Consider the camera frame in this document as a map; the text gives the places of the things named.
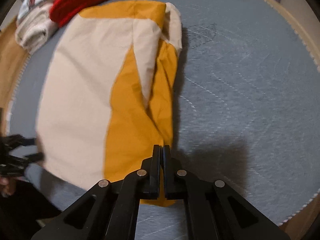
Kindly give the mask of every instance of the gray surface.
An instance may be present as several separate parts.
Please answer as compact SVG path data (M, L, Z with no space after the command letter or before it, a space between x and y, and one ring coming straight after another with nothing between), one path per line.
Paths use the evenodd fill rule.
M179 9L184 28L174 154L200 178L226 181L273 222L283 221L320 188L320 77L307 50L263 0L159 1ZM40 90L63 31L31 58L12 133L35 135ZM28 175L62 209L82 193L39 169ZM179 203L142 206L137 239L186 239L183 219Z

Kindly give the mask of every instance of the stitching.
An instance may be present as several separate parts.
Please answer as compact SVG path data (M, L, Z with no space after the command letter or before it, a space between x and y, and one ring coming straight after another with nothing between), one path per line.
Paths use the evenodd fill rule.
M238 75L246 82L248 83L249 85L252 85L255 89L259 90L260 92L262 92L267 98L269 98L265 92L263 92L260 88L258 88L257 86L255 86L254 84L252 84L251 82L247 81L243 75L241 75L240 73L238 73Z
M261 138L263 137L263 135L268 131L268 129L270 128L271 124L274 121L274 118L272 118L271 122L267 125L267 127L264 129L264 131L262 132L262 134L258 137L258 139L252 144L251 149L254 149L254 147L257 145L257 143L261 140Z
M194 115L197 116L197 111L196 111L196 108L194 107L193 103L191 103L188 99L186 99L183 96L179 96L179 97L183 98L184 100L186 100L191 105L191 108L192 108L192 111L194 112Z
M226 107L226 109L227 109L227 111L228 111L228 115L230 114L230 109L229 109L227 103L226 103L222 98L218 97L216 94L214 94L214 93L212 93L211 91L207 90L205 87L200 86L200 85L197 84L196 82L193 82L191 79L187 78L186 76L184 76L184 77L185 77L186 80L190 81L191 83L195 84L195 85L198 86L198 87L201 87L203 90L205 90L206 92L214 95L214 96L215 96L216 98L218 98L221 102L223 102L224 106Z
M265 181L267 181L270 185L272 185L273 187L275 187L275 185L268 179L266 179L264 176L262 176L259 172L257 172L254 168L250 168L250 171L253 171L254 174L258 175L259 177L261 177L262 179L264 179Z
M141 237L141 238L145 238L146 236L150 236L150 235L155 234L155 233L157 233L157 232L160 232L160 231L166 230L166 229L168 229L168 228L170 228L170 227L173 227L173 226L175 226L175 225L177 225L177 224L178 224L178 223L175 223L175 224L173 224L173 225L171 225L171 226L167 226L167 227L162 228L162 229L159 229L159 230L157 230L157 231L154 231L154 232L151 232L151 233L145 234L145 235L144 235L143 237Z
M146 220L149 220L149 219L151 219L151 218L153 218L153 217L154 217L154 216L150 216L150 217L145 218L145 219L143 219L143 220L141 220L141 221L138 221L137 224L138 224L138 223L141 223L141 222L144 222L144 221L146 221Z
M178 237L176 237L174 240L181 239L181 238L183 238L184 236L187 236L187 235L178 236Z
M232 89L233 89L234 91L236 91L238 94L240 94L240 95L242 95L244 98L248 99L248 100L250 101L252 107L254 108L254 111L253 111L253 112L254 112L254 113L257 112L257 110L255 109L254 104L252 103L251 99L248 98L244 93L241 93L241 92L238 91L235 87L233 87L233 86L231 86L230 84L228 84L227 82L223 81L223 80L222 80L221 78L219 78L215 73L212 72L212 75L213 75L216 79L218 79L219 81L221 81L222 83L224 83L226 86L232 88ZM244 131L251 126L251 124L253 123L254 119L256 119L256 115L254 115L254 117L247 123L246 127L244 127L244 128L242 129L242 131L238 134L238 136L237 136L236 138L234 138L234 139L229 143L229 145L231 145L233 142L235 142L235 141L244 133ZM218 156L218 158L217 158L218 169L220 168L219 162L220 162L221 157L222 157L222 153L220 153L219 156Z

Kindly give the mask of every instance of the person's hand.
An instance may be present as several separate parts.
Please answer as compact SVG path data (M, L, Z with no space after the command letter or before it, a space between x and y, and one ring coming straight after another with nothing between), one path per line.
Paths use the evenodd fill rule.
M0 177L0 192L2 196L11 196L16 190L16 178Z

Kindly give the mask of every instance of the fabric pile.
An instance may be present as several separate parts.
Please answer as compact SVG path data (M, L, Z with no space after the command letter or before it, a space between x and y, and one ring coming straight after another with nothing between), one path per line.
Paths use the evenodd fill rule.
M154 144L171 145L181 39L170 3L121 1L77 14L54 52L38 110L46 170L88 190L139 169Z
M105 0L24 0L17 16L16 42L33 54L82 9Z

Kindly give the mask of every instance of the fabric fold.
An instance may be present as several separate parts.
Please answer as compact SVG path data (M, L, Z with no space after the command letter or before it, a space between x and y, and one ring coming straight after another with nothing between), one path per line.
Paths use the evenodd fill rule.
M58 29L58 25L49 19L49 9L52 3L46 3L42 7L34 8L15 32L16 42L33 54Z

